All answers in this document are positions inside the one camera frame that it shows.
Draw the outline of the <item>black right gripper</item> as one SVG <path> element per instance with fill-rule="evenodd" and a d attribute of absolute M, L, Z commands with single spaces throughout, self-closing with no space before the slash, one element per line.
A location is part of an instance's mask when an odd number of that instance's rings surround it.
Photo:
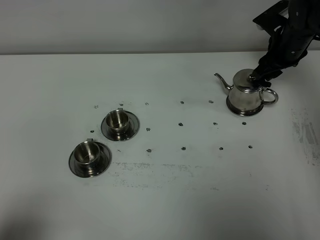
<path fill-rule="evenodd" d="M 288 8 L 288 18 L 279 13 Z M 320 39 L 320 2 L 318 0 L 280 0 L 253 19 L 269 35 L 267 53 L 250 74 L 263 88 L 279 77 L 282 68 L 296 66 L 307 55 L 313 40 Z"/>

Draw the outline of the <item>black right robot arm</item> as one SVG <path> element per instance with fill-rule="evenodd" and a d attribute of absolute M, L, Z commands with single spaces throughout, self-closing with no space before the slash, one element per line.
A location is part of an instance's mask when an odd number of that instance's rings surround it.
<path fill-rule="evenodd" d="M 281 0 L 253 22 L 269 35 L 267 53 L 249 79 L 256 86 L 270 87 L 282 70 L 295 67 L 307 54 L 313 40 L 320 39 L 318 0 Z"/>

